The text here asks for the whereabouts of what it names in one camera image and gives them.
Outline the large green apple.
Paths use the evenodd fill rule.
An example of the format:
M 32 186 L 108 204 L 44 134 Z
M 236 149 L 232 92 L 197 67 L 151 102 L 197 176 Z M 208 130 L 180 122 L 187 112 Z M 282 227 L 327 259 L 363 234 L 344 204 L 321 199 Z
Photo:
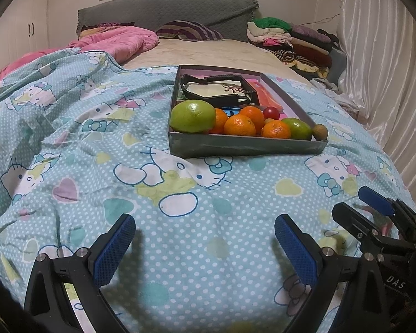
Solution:
M 313 137 L 312 128 L 302 120 L 294 117 L 282 119 L 282 122 L 287 124 L 291 131 L 291 139 L 310 141 Z

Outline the small tangerine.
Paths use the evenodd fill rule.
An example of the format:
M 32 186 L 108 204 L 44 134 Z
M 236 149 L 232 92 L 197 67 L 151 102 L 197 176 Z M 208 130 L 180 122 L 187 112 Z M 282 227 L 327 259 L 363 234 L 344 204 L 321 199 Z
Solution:
M 281 120 L 272 120 L 264 125 L 261 136 L 263 138 L 290 139 L 291 129 L 287 123 Z
M 224 132 L 225 123 L 229 116 L 219 108 L 215 109 L 215 125 L 209 130 L 209 134 L 222 134 Z
M 265 118 L 263 112 L 258 107 L 248 105 L 242 108 L 239 114 L 248 117 L 254 123 L 257 134 L 261 132 Z

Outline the red tomato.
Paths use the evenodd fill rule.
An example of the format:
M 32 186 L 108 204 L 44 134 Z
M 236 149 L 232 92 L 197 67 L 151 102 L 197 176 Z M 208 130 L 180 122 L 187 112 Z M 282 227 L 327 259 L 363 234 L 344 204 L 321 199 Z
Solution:
M 278 120 L 280 118 L 280 111 L 276 107 L 266 107 L 263 115 L 265 119 Z

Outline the large orange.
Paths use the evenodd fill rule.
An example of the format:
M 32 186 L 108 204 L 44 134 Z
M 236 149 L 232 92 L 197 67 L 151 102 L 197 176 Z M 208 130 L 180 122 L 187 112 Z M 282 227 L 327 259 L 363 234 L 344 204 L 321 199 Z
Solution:
M 256 130 L 254 123 L 246 116 L 237 114 L 229 117 L 224 126 L 226 135 L 255 136 Z

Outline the small green apple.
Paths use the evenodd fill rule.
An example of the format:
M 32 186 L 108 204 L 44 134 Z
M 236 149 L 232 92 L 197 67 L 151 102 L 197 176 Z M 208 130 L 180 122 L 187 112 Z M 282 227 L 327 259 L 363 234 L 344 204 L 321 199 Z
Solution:
M 215 126 L 216 111 L 208 102 L 185 100 L 170 111 L 170 127 L 177 132 L 201 133 Z

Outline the white crumpled garment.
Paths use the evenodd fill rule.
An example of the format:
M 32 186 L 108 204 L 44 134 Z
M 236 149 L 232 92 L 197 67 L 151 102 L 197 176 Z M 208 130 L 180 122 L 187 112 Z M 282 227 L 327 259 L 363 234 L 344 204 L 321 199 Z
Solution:
M 314 77 L 310 80 L 310 83 L 347 112 L 351 111 L 353 114 L 357 114 L 360 111 L 358 105 L 342 92 L 336 84 L 320 77 Z

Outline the hello kitty blue blanket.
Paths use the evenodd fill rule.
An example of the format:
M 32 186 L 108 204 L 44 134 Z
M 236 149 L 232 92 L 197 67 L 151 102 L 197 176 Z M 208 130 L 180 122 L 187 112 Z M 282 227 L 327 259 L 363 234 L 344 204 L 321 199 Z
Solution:
M 91 246 L 123 213 L 133 243 L 103 293 L 131 332 L 281 332 L 309 288 L 274 234 L 287 213 L 356 256 L 331 216 L 357 193 L 413 199 L 392 160 L 336 102 L 268 76 L 329 132 L 318 155 L 182 159 L 169 151 L 177 69 L 126 69 L 104 52 L 40 57 L 0 87 L 0 281 L 24 303 L 41 250 Z

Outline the white satin curtain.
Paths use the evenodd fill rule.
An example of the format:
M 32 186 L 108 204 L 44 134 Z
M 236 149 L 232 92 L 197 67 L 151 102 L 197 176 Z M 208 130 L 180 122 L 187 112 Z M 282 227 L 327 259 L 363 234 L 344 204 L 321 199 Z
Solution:
M 416 203 L 416 20 L 401 0 L 343 0 L 344 92 Z

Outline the stack of folded clothes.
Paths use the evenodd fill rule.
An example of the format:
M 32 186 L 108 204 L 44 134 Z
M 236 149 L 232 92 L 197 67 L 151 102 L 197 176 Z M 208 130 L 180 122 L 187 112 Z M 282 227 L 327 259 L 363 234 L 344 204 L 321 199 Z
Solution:
M 322 78 L 335 84 L 346 69 L 339 38 L 323 29 L 264 17 L 248 22 L 246 34 L 251 44 L 272 53 L 307 80 Z

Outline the pink workbook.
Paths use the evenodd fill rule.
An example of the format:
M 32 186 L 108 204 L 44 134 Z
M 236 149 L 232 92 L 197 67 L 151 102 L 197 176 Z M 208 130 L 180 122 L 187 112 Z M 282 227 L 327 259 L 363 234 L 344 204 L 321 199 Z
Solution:
M 264 118 L 283 119 L 284 106 L 277 101 L 259 80 L 246 79 L 238 74 L 220 74 L 210 77 L 184 74 L 178 79 L 178 100 L 196 99 L 222 109 L 229 117 L 247 105 L 258 107 Z

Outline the beige bed sheet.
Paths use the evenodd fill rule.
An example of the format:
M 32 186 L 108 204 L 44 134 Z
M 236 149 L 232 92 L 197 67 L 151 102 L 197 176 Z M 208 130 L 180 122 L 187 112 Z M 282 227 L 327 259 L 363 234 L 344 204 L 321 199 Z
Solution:
M 272 53 L 236 41 L 181 41 L 161 39 L 156 47 L 124 64 L 127 69 L 164 65 L 211 65 L 273 74 L 280 78 L 310 82 L 283 64 Z

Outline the grey headboard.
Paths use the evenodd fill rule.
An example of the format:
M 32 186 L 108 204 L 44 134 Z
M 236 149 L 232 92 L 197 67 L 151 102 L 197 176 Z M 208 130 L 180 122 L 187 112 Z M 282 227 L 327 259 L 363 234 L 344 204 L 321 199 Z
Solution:
M 113 0 L 78 10 L 76 33 L 102 23 L 129 24 L 158 30 L 174 20 L 199 22 L 223 38 L 247 41 L 247 23 L 258 0 Z

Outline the striped purple pillow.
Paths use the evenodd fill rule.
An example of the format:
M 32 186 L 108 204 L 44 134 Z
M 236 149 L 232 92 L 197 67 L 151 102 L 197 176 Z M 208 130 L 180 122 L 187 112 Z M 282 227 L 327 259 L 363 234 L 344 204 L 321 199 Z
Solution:
M 179 39 L 181 41 L 222 41 L 221 33 L 199 22 L 174 20 L 165 23 L 156 32 L 159 38 Z

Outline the floral pillow under quilt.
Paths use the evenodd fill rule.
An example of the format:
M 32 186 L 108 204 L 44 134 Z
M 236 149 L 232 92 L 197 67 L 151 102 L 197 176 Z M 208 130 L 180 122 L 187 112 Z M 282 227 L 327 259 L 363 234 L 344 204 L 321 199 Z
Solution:
M 113 29 L 118 29 L 123 26 L 133 26 L 132 22 L 130 23 L 117 23 L 117 22 L 105 22 L 98 24 L 96 26 L 83 26 L 79 32 L 78 39 L 82 39 L 89 35 L 94 35 L 100 32 L 106 32 Z

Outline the black plastic frame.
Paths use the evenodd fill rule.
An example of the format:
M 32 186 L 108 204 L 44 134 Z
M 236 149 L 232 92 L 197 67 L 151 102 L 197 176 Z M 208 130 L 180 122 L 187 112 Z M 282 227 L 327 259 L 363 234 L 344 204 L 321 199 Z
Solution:
M 202 100 L 217 108 L 260 105 L 255 88 L 237 74 L 210 77 L 184 74 L 179 79 L 179 87 L 186 99 Z

